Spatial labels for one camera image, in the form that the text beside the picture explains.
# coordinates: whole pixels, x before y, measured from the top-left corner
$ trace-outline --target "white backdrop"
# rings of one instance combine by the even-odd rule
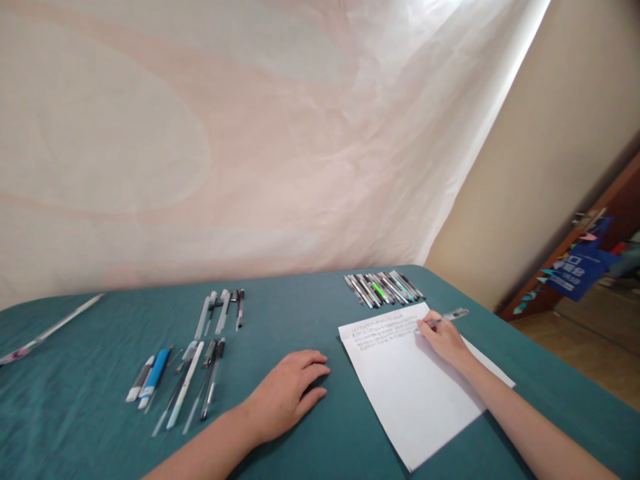
[[[424,262],[549,0],[0,0],[0,308]]]

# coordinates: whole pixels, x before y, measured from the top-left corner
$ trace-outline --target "blue tote bag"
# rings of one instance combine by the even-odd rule
[[[588,244],[576,245],[569,256],[547,280],[554,290],[573,301],[578,301],[620,257],[598,250],[601,238],[613,217],[602,218],[594,234],[598,238]]]

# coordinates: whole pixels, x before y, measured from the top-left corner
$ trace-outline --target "right hand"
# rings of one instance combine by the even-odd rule
[[[442,318],[435,310],[430,310],[425,318],[418,320],[418,328],[433,349],[456,370],[464,372],[474,366],[478,360],[467,348],[460,332],[450,321],[442,321],[433,330],[428,323]]]
[[[290,353],[240,404],[238,408],[248,417],[258,443],[278,438],[327,394],[326,389],[316,387],[302,396],[314,380],[329,374],[330,368],[322,365],[326,361],[316,350]]]

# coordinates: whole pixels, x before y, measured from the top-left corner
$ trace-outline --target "green pen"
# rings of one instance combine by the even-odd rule
[[[380,298],[382,298],[382,300],[384,300],[385,303],[390,304],[391,302],[389,301],[389,298],[387,297],[387,294],[384,292],[384,290],[382,290],[380,287],[378,287],[376,282],[373,281],[373,277],[371,277],[370,275],[367,275],[367,280],[369,280],[371,282],[371,286],[373,287],[375,292],[380,296]]]

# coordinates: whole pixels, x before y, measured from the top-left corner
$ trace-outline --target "green tablecloth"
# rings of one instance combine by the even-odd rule
[[[602,390],[428,270],[395,267],[441,312],[471,313],[456,325],[516,383],[516,390],[608,468],[640,477],[640,414]],[[328,356],[328,394],[283,438],[254,451],[239,477],[399,479],[395,454],[338,337],[338,326],[400,308],[369,310],[343,272],[109,293],[26,358],[0,369],[0,471],[4,478],[137,478],[170,456],[205,371],[194,375],[176,428],[150,438],[177,376],[166,372],[150,412],[125,396],[141,365],[162,347],[186,347],[204,297],[244,288],[245,326],[234,332],[231,304],[219,385],[209,424],[242,401],[288,352]],[[90,295],[36,300],[0,312],[2,355],[31,340]],[[218,315],[214,317],[215,326]],[[211,338],[214,328],[209,332]],[[486,413],[418,468],[414,478],[532,477]]]

